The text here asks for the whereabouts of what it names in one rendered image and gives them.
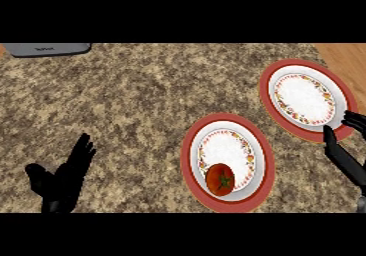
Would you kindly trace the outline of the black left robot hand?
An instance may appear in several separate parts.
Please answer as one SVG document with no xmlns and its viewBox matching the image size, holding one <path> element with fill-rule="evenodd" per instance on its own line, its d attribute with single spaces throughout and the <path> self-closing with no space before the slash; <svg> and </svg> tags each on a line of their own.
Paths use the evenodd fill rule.
<svg viewBox="0 0 366 256">
<path fill-rule="evenodd" d="M 94 154 L 96 149 L 93 148 L 90 135 L 83 133 L 68 160 L 59 166 L 55 173 L 50 173 L 37 163 L 25 166 L 31 190 L 43 198 L 43 213 L 72 212 Z"/>
</svg>

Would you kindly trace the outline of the red tomato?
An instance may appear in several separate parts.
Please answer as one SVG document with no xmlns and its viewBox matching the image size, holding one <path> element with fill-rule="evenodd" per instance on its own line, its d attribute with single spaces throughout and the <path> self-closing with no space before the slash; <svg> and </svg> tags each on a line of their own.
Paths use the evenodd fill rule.
<svg viewBox="0 0 366 256">
<path fill-rule="evenodd" d="M 232 193 L 235 188 L 235 174 L 226 164 L 218 163 L 208 168 L 205 183 L 210 192 L 216 196 L 224 196 Z"/>
</svg>

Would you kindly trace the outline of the red-rimmed floral plate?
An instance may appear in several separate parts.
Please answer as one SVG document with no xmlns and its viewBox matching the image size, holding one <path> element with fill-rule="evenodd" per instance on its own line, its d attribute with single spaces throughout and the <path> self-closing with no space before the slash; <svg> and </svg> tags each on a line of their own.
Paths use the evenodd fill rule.
<svg viewBox="0 0 366 256">
<path fill-rule="evenodd" d="M 260 98 L 281 127 L 301 139 L 322 143 L 323 126 L 345 139 L 353 129 L 343 123 L 344 112 L 356 112 L 353 93 L 338 76 L 319 64 L 285 59 L 263 71 Z"/>
<path fill-rule="evenodd" d="M 218 163 L 235 174 L 235 188 L 224 196 L 216 196 L 205 183 L 208 168 Z M 183 140 L 180 168 L 190 192 L 207 208 L 216 212 L 252 211 L 275 182 L 273 151 L 255 125 L 230 113 L 201 118 Z"/>
</svg>

